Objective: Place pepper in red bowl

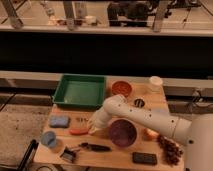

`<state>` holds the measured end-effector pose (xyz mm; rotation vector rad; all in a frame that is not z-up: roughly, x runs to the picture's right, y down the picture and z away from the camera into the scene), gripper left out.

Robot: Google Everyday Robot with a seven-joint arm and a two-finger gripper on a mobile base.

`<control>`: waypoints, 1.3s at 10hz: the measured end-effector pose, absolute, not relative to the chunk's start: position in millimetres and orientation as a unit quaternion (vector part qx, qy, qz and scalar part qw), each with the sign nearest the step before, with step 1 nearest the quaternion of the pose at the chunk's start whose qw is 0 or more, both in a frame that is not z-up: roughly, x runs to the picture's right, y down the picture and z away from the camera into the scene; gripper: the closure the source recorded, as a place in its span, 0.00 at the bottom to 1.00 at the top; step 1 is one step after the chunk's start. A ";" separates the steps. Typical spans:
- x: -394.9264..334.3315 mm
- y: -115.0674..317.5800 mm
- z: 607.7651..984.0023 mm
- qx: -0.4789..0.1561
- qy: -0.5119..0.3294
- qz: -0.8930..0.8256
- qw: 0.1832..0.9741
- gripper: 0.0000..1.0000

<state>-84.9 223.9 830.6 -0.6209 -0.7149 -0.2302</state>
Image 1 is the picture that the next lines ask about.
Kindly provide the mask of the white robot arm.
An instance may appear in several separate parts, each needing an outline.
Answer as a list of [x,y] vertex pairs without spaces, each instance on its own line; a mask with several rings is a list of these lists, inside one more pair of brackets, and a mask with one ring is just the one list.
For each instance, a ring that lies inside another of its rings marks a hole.
[[88,121],[89,133],[106,128],[113,116],[129,119],[185,146],[183,171],[213,171],[213,114],[192,121],[136,108],[121,95],[106,98]]

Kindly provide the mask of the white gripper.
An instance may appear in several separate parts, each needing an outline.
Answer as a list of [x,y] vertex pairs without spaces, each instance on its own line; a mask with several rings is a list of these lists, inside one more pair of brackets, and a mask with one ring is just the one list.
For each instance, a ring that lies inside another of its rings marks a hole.
[[87,128],[90,134],[94,134],[108,126],[110,115],[104,110],[97,110],[88,120]]

